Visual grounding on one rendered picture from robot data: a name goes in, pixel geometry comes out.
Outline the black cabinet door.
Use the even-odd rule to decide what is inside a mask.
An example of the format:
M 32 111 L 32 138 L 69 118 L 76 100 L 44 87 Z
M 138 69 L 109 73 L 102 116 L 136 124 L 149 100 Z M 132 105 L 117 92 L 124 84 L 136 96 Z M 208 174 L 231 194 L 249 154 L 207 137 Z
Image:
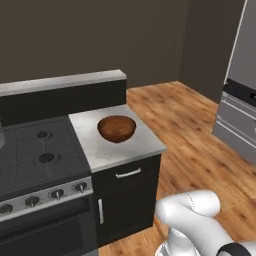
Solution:
M 156 186 L 113 194 L 94 193 L 97 238 L 100 247 L 137 233 L 153 225 Z M 98 199 L 103 201 L 104 223 L 100 224 Z

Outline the grey oven cabinet run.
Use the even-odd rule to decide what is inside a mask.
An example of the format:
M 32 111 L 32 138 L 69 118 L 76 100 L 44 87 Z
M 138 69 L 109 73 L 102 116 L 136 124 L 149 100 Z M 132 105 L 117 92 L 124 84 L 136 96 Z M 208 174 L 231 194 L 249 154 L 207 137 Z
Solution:
M 245 0 L 212 134 L 256 165 L 256 0 Z

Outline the brown wooden bowl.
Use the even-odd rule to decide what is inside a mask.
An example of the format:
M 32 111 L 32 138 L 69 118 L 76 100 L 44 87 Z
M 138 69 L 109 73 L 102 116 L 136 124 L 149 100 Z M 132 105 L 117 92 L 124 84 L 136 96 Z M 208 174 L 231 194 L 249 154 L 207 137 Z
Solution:
M 105 140 L 121 143 L 133 136 L 136 130 L 136 123 L 127 116 L 112 115 L 102 118 L 97 124 L 97 129 Z

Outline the black drawer front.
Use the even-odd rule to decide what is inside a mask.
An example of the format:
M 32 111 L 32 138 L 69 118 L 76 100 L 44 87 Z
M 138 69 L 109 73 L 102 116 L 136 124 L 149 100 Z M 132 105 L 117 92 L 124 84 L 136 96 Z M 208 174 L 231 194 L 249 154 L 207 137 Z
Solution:
M 147 186 L 156 186 L 161 156 L 156 155 L 105 169 L 92 175 L 94 193 L 113 194 L 122 190 L 132 191 Z

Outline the silver stove knob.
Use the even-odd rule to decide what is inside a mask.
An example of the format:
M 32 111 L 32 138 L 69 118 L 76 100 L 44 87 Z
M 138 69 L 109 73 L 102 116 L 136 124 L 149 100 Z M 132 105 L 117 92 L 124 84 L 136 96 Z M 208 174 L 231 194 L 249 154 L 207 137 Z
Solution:
M 51 193 L 51 197 L 52 198 L 55 198 L 57 200 L 60 200 L 60 198 L 64 195 L 64 190 L 63 189 L 57 189 L 57 190 L 54 190 L 52 193 Z
M 2 205 L 0 207 L 0 214 L 1 215 L 6 215 L 6 214 L 10 214 L 13 210 L 13 206 L 10 205 L 10 204 L 5 204 L 5 205 Z
M 83 193 L 87 188 L 87 184 L 85 182 L 81 182 L 75 185 L 74 189 L 78 192 Z
M 25 204 L 30 207 L 35 207 L 40 199 L 37 196 L 31 196 L 25 200 Z

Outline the black gas stove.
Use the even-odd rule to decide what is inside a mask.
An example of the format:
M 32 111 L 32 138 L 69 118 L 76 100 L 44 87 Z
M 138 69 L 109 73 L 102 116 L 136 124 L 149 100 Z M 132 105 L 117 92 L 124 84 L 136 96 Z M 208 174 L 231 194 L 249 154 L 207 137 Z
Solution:
M 0 223 L 37 212 L 84 196 L 91 196 L 91 171 L 85 154 L 67 116 L 8 126 L 6 143 L 0 149 L 0 207 L 13 206 L 10 214 L 1 215 Z M 81 193 L 74 189 L 87 184 Z M 54 190 L 63 189 L 57 200 Z M 37 196 L 35 207 L 25 200 Z

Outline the black oven door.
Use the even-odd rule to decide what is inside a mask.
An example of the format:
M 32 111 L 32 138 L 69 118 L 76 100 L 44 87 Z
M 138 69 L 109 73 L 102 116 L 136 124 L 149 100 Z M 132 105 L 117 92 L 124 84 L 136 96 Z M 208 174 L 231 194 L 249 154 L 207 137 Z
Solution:
M 82 256 L 97 248 L 91 196 L 0 223 L 0 256 Z

